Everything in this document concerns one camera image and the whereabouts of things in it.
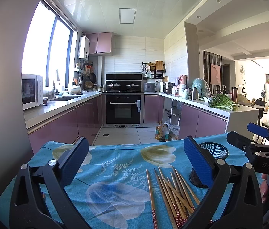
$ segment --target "green vegetables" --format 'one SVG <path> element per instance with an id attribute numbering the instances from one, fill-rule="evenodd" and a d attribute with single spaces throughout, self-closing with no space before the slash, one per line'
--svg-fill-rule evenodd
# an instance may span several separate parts
<path id="1" fill-rule="evenodd" d="M 236 110 L 236 104 L 225 94 L 218 94 L 212 97 L 212 101 L 209 102 L 209 107 L 221 108 L 230 111 Z"/>

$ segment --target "floor tile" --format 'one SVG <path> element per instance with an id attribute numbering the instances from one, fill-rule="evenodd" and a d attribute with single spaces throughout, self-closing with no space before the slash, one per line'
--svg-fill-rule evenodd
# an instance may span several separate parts
<path id="1" fill-rule="evenodd" d="M 108 136 L 99 134 L 94 145 L 126 145 L 140 144 L 137 132 L 107 132 Z"/>
<path id="2" fill-rule="evenodd" d="M 101 132 L 137 132 L 136 128 L 112 128 L 112 127 L 103 127 Z"/>
<path id="3" fill-rule="evenodd" d="M 146 143 L 159 143 L 159 140 L 155 139 L 155 133 L 153 131 L 138 132 L 141 144 Z"/>
<path id="4" fill-rule="evenodd" d="M 144 123 L 143 127 L 156 127 L 158 123 Z"/>
<path id="5" fill-rule="evenodd" d="M 155 132 L 155 127 L 138 127 L 138 132 L 153 131 Z"/>

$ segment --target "cooking oil bottle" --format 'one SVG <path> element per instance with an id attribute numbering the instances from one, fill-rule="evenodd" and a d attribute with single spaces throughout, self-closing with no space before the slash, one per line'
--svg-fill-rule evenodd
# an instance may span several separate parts
<path id="1" fill-rule="evenodd" d="M 159 123 L 156 127 L 155 127 L 155 139 L 160 140 L 160 132 L 162 129 L 162 123 Z"/>
<path id="2" fill-rule="evenodd" d="M 170 134 L 170 130 L 168 129 L 168 126 L 166 124 L 163 125 L 161 131 L 160 131 L 160 142 L 168 141 Z"/>

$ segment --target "microwave oven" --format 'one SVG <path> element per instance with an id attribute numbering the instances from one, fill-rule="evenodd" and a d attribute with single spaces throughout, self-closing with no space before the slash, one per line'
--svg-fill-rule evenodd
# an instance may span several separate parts
<path id="1" fill-rule="evenodd" d="M 23 109 L 43 104 L 42 76 L 22 74 L 21 86 Z"/>

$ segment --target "window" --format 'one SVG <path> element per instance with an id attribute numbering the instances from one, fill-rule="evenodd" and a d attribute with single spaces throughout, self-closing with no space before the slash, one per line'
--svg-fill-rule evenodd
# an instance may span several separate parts
<path id="1" fill-rule="evenodd" d="M 25 42 L 22 73 L 42 75 L 44 87 L 52 88 L 53 82 L 56 88 L 59 83 L 67 87 L 72 36 L 67 24 L 39 2 Z"/>

